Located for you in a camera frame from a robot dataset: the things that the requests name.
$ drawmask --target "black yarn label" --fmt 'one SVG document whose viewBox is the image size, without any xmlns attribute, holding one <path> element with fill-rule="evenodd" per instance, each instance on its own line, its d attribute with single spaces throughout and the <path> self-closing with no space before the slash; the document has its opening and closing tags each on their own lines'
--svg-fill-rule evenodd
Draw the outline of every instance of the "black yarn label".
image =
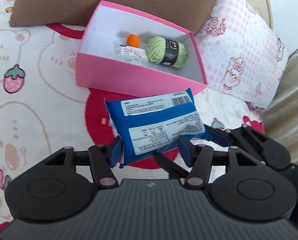
<svg viewBox="0 0 298 240">
<path fill-rule="evenodd" d="M 166 51 L 163 60 L 159 64 L 173 66 L 179 54 L 179 43 L 166 39 Z"/>
</svg>

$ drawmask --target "gold curtain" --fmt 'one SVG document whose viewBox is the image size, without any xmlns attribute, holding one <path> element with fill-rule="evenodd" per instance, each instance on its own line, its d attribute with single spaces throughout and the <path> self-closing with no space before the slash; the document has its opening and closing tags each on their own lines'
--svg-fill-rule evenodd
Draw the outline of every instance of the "gold curtain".
<svg viewBox="0 0 298 240">
<path fill-rule="evenodd" d="M 265 132 L 284 145 L 298 164 L 298 50 L 290 57 L 277 93 L 263 110 Z"/>
</svg>

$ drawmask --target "orange ball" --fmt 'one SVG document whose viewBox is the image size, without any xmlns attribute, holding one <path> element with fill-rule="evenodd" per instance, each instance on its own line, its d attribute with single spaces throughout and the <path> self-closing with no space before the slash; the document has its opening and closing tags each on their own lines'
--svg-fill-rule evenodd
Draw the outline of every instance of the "orange ball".
<svg viewBox="0 0 298 240">
<path fill-rule="evenodd" d="M 140 46 L 140 39 L 135 34 L 130 34 L 127 38 L 127 45 L 131 47 L 139 47 Z"/>
</svg>

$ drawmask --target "barcode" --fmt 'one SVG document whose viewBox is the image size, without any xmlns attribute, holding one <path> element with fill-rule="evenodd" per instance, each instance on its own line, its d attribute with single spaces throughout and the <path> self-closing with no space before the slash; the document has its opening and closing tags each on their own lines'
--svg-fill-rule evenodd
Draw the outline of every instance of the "barcode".
<svg viewBox="0 0 298 240">
<path fill-rule="evenodd" d="M 191 100 L 188 96 L 172 98 L 172 103 L 174 106 L 183 105 L 186 103 L 191 103 Z"/>
</svg>

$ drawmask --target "wet wipes package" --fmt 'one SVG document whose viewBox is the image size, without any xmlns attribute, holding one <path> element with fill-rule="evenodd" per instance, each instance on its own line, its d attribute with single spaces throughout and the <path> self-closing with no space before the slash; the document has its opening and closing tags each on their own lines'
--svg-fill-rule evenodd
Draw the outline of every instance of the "wet wipes package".
<svg viewBox="0 0 298 240">
<path fill-rule="evenodd" d="M 113 125 L 123 139 L 121 165 L 149 158 L 177 147 L 180 135 L 211 140 L 194 105 L 184 92 L 106 102 Z"/>
</svg>

